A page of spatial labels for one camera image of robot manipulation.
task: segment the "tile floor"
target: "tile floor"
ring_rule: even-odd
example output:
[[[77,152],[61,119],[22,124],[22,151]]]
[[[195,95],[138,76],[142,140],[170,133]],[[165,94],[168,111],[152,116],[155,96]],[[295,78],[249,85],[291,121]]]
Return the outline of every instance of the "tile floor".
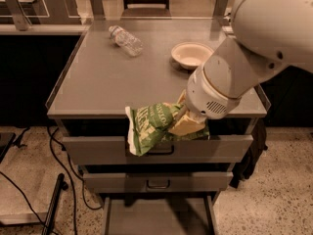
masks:
[[[215,0],[170,0],[175,17],[210,17]],[[82,18],[91,15],[88,0],[77,0]],[[103,0],[107,19],[118,19],[122,0]],[[22,129],[0,126],[0,132],[12,131],[18,135]],[[313,127],[267,128],[267,145],[254,175],[241,182],[238,189],[222,192],[214,206],[220,234],[313,234]],[[32,127],[22,142],[25,147],[12,147],[0,170],[10,176],[25,192],[37,212],[48,209],[55,181],[65,173],[56,163],[49,149],[49,136],[45,127]],[[53,144],[56,154],[68,167],[66,153]],[[81,182],[74,178],[77,194],[78,234],[100,234],[103,211],[90,211],[82,201]],[[0,176],[0,214],[30,212],[22,195]],[[89,205],[97,207],[92,194],[85,191]],[[55,231],[71,235],[72,190],[61,194],[56,215]],[[0,235],[41,234],[40,225],[0,228]]]

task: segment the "drawer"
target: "drawer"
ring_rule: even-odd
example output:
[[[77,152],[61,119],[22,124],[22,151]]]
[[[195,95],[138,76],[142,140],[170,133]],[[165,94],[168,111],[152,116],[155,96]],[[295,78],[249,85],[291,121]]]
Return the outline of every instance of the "drawer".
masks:
[[[126,165],[174,163],[237,163],[252,142],[251,135],[210,136],[209,140],[168,142],[142,157],[127,150],[123,136],[64,137],[63,142],[77,165]]]
[[[105,198],[103,230],[106,235],[218,234],[209,196],[138,198],[131,206],[123,199]]]
[[[210,192],[225,190],[232,172],[85,173],[95,193]]]

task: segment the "plastic bottle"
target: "plastic bottle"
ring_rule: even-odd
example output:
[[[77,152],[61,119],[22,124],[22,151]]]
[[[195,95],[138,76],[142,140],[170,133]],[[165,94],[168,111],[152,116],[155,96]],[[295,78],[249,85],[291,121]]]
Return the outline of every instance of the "plastic bottle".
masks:
[[[120,46],[129,56],[136,57],[143,52],[142,41],[121,26],[111,26],[109,33],[111,34],[111,40]]]

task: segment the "green plastic package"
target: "green plastic package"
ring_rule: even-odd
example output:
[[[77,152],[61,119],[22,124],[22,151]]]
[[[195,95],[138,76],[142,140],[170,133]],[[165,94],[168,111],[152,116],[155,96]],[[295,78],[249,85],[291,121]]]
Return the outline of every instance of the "green plastic package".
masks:
[[[158,103],[138,110],[126,107],[125,111],[130,122],[128,131],[129,151],[134,155],[142,156],[159,142],[192,140],[208,136],[207,126],[203,130],[185,136],[176,136],[167,131],[182,107],[181,104],[167,103]]]

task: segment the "white bowl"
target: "white bowl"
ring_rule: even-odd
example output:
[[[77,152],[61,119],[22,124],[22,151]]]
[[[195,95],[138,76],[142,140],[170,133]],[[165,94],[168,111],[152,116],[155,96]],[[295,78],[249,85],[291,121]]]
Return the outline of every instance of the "white bowl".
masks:
[[[171,52],[172,58],[187,70],[196,69],[200,64],[207,61],[212,53],[211,48],[196,42],[177,44]]]

